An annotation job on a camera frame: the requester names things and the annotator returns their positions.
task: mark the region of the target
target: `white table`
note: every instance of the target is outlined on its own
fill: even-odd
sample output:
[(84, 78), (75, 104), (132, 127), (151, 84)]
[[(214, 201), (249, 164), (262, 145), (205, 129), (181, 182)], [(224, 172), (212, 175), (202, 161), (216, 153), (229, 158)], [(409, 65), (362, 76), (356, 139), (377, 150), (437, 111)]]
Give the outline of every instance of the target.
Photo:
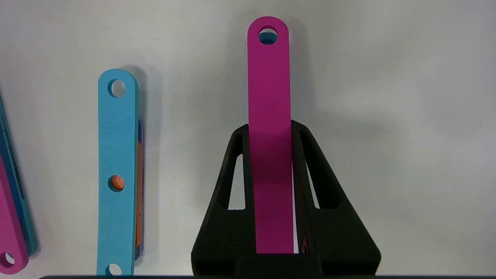
[(1, 279), (95, 273), (97, 79), (110, 68), (138, 78), (146, 125), (135, 273), (191, 274), (248, 120), (246, 32), (263, 15), (290, 29), (293, 119), (381, 250), (377, 273), (496, 275), (494, 1), (1, 0), (0, 90), (40, 243)]

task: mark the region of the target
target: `hole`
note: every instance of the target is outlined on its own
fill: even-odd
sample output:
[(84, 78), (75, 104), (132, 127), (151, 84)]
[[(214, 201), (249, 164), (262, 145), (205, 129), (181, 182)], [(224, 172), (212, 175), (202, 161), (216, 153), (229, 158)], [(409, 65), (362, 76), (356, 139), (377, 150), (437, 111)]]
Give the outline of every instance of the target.
[(105, 274), (107, 276), (121, 276), (123, 274), (123, 271), (118, 265), (110, 264), (105, 270)]
[(125, 93), (124, 82), (120, 79), (116, 79), (110, 82), (109, 93), (114, 98), (121, 98)]
[(307, 174), (309, 176), (310, 190), (311, 190), (311, 197), (313, 199), (313, 205), (315, 206), (315, 208), (320, 209), (320, 205), (318, 204), (317, 194), (315, 193), (315, 186), (313, 185), (313, 181), (311, 179), (310, 170), (309, 170), (308, 165), (307, 165)]
[(15, 259), (10, 253), (0, 254), (0, 265), (4, 268), (11, 268), (15, 264)]
[(120, 192), (124, 190), (125, 182), (124, 178), (119, 175), (113, 175), (109, 178), (109, 188), (114, 192)]
[(234, 167), (233, 184), (231, 186), (231, 197), (229, 198), (228, 210), (245, 209), (245, 180), (243, 176), (243, 154), (236, 159)]
[(307, 233), (305, 232), (303, 234), (303, 240), (302, 240), (302, 254), (308, 254), (308, 253), (310, 253), (310, 250), (307, 242)]
[(296, 207), (295, 207), (295, 181), (291, 179), (291, 187), (293, 188), (293, 253), (298, 254), (300, 248), (298, 246), (298, 230), (296, 228)]
[(259, 32), (258, 39), (264, 45), (272, 45), (277, 41), (277, 32), (272, 28), (264, 28)]

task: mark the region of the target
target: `black holder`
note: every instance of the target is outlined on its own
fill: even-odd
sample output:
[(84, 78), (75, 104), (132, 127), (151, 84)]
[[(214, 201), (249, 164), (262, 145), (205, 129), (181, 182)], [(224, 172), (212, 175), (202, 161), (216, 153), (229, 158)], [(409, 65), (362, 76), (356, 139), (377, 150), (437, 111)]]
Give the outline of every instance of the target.
[[(292, 121), (299, 254), (257, 254), (248, 125), (229, 140), (214, 193), (191, 252), (196, 276), (323, 277), (374, 275), (380, 252), (310, 130)], [(228, 210), (236, 159), (243, 154), (245, 209)], [(307, 166), (319, 204), (314, 206)]]

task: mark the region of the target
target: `teal plastic link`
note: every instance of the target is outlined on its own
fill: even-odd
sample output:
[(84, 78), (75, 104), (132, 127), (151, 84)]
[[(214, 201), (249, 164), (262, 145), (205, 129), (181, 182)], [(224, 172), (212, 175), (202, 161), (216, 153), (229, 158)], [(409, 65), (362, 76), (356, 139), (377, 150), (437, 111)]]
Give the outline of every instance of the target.
[[(121, 80), (122, 97), (112, 84)], [(97, 275), (109, 276), (110, 264), (133, 275), (136, 240), (138, 83), (127, 71), (111, 69), (98, 80), (98, 256)], [(124, 188), (114, 181), (124, 181)]]
[(24, 242), (26, 243), (26, 250), (28, 255), (32, 256), (38, 248), (38, 242), (36, 241), (33, 221), (31, 220), (28, 202), (24, 193), (19, 169), (17, 168), (15, 153), (12, 147), (12, 139), (10, 138), (10, 131), (7, 123), (7, 116), (5, 115), (5, 108), (3, 107), (1, 97), (0, 126), (2, 130), (2, 135), (0, 136), (0, 155), (5, 165), (8, 183), (10, 184), (10, 191), (12, 192), (12, 198), (14, 199), (15, 210), (17, 211), (22, 236), (24, 238)]

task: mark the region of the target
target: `magenta plastic link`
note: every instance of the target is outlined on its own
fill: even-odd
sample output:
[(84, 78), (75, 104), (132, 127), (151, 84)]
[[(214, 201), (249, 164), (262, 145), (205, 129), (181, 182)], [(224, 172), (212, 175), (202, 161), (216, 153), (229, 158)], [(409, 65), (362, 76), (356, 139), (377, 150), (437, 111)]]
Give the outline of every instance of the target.
[[(14, 262), (7, 259), (9, 254)], [(15, 274), (26, 267), (29, 261), (21, 225), (17, 218), (7, 173), (0, 158), (0, 273)]]
[[(272, 29), (277, 40), (263, 44)], [(256, 252), (292, 254), (293, 178), (289, 31), (264, 16), (248, 29), (248, 128), (255, 197)]]

